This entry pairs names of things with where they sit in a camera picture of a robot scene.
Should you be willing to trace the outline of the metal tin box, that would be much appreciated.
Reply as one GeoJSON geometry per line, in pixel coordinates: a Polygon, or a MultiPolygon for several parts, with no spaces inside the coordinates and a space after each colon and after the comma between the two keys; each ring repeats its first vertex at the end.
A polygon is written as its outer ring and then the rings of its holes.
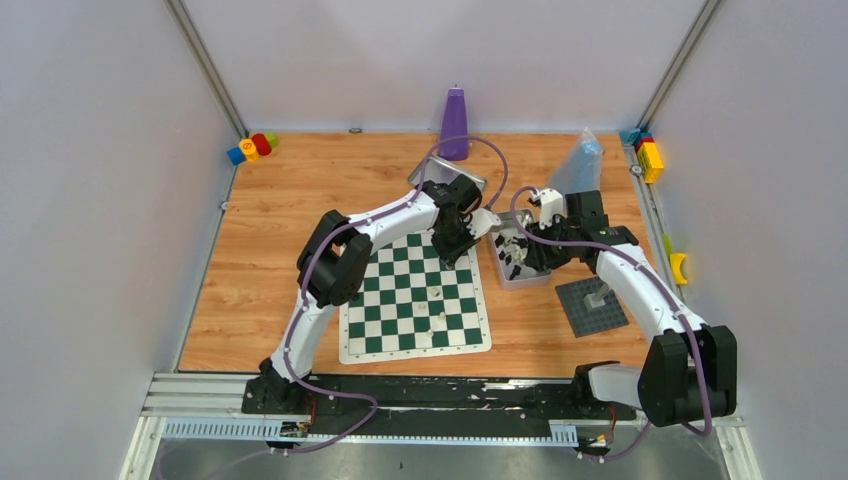
{"type": "Polygon", "coordinates": [[[497,217],[500,224],[490,230],[488,239],[501,288],[512,291],[546,286],[552,273],[526,265],[529,240],[516,227],[512,214],[503,211],[497,217]]]}

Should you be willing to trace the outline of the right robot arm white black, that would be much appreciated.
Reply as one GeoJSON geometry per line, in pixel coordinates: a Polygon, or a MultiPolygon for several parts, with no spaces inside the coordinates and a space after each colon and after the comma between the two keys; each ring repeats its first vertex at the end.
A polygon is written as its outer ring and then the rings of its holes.
{"type": "Polygon", "coordinates": [[[555,270],[572,260],[585,264],[616,296],[650,341],[640,368],[617,361],[581,365],[571,403],[596,417],[611,402],[644,412],[657,427],[682,425],[708,436],[713,421],[730,416],[737,402],[737,341],[725,325],[711,326],[687,307],[650,264],[637,237],[613,226],[597,190],[561,195],[524,187],[539,210],[521,226],[526,262],[555,270]]]}

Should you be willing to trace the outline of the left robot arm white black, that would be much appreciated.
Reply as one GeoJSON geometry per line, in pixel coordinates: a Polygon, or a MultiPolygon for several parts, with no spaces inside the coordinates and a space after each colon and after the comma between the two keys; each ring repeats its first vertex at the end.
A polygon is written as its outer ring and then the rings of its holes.
{"type": "Polygon", "coordinates": [[[426,181],[365,213],[326,212],[297,260],[299,292],[283,338],[261,362],[258,377],[248,382],[246,398],[283,413],[298,411],[306,400],[304,379],[327,326],[357,294],[371,255],[428,230],[438,258],[453,264],[501,223],[481,201],[477,185],[461,177],[450,184],[426,181]]]}

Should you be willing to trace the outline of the metal tin lid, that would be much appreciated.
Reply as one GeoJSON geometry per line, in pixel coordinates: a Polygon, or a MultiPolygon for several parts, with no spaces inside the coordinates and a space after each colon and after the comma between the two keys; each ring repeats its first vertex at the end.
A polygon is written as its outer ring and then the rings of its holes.
{"type": "Polygon", "coordinates": [[[424,183],[432,182],[433,184],[442,184],[450,187],[456,178],[464,176],[470,182],[473,182],[480,192],[485,191],[487,185],[486,179],[464,168],[458,162],[452,162],[437,155],[431,155],[426,162],[425,168],[422,168],[422,165],[423,162],[420,162],[407,178],[408,183],[413,189],[418,187],[421,171],[424,171],[424,183]]]}

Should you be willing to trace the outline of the grey lego baseplate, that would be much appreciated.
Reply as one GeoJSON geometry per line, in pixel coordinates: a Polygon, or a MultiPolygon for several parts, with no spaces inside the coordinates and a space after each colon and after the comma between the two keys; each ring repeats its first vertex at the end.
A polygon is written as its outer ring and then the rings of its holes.
{"type": "Polygon", "coordinates": [[[629,324],[618,298],[597,276],[558,285],[555,293],[577,338],[629,324]]]}

